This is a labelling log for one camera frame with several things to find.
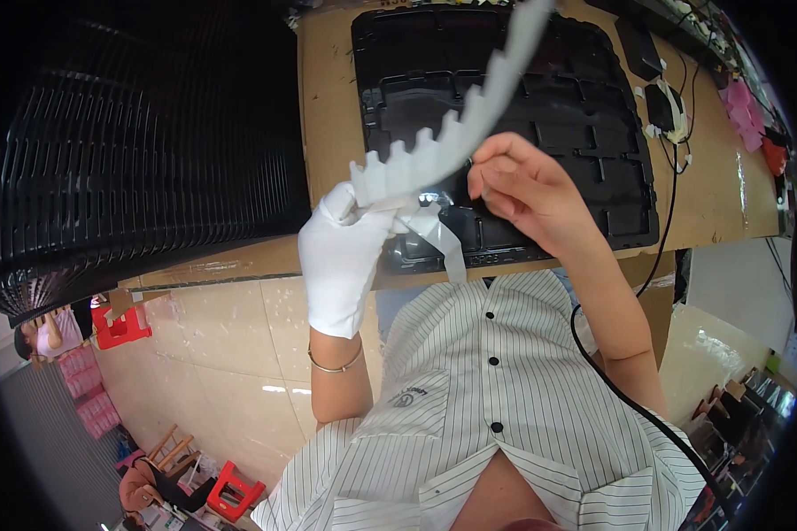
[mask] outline striped shirt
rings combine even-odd
[[[579,354],[570,310],[550,271],[431,286],[396,316],[372,411],[318,431],[251,518],[446,530],[501,450],[561,527],[676,531],[704,480]]]

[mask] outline white glove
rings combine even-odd
[[[298,233],[310,326],[351,339],[360,330],[366,294],[397,209],[357,209],[354,188],[340,183],[319,201]]]

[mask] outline cardboard sheet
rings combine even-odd
[[[561,3],[562,14],[591,22],[601,27],[614,44],[623,70],[632,86],[643,80],[631,74],[614,26],[616,16],[584,4],[582,0]],[[301,79],[300,101],[308,169],[311,205],[329,192],[337,183],[349,179],[348,163],[364,159],[363,126],[360,121],[356,77],[354,73],[351,23],[365,8],[337,9],[327,12],[317,9],[301,20],[298,45]],[[665,79],[672,87],[680,87],[684,78],[682,59],[664,40],[654,37],[659,56],[667,62]],[[694,164],[678,179],[676,210],[673,214],[666,250],[707,246],[719,241],[755,238],[778,233],[778,216],[774,179],[767,169],[761,151],[748,153],[735,133],[723,102],[711,77],[704,72],[692,83],[696,64],[689,58],[689,79],[682,97],[694,112],[690,102],[696,90],[696,111],[693,135],[690,140]],[[648,123],[647,104],[636,98],[638,114]],[[672,187],[672,170],[661,149],[659,139],[647,138],[653,167],[654,189],[657,195],[659,227],[663,232]],[[687,150],[681,149],[681,160]],[[643,249],[624,250],[619,258],[641,252],[655,253],[658,245]],[[469,279],[480,276],[547,269],[556,261],[494,265],[469,269]],[[273,278],[299,274],[296,237],[288,236],[268,242],[231,250],[162,271],[148,273],[137,279],[122,282],[120,287],[161,289],[179,285]],[[404,277],[383,278],[376,286],[430,284],[444,279],[445,273],[426,273]]]

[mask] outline wooden chair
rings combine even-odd
[[[190,447],[194,436],[188,435],[180,441],[175,439],[174,431],[177,429],[178,425],[173,425],[147,456],[147,460],[151,464],[175,481],[179,480],[180,476],[189,470],[192,463],[196,462],[198,456],[201,455],[200,451]]]

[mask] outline black power adapter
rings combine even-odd
[[[646,81],[652,81],[660,76],[664,69],[661,67],[661,58],[649,31],[638,22],[622,17],[618,18],[614,25],[631,73]]]
[[[676,107],[681,111],[681,96],[679,92],[668,86],[669,93],[676,99]],[[647,85],[643,90],[643,97],[647,100],[647,116],[649,123],[669,132],[676,129],[673,124],[673,108],[669,104],[667,96],[661,91],[658,85]]]

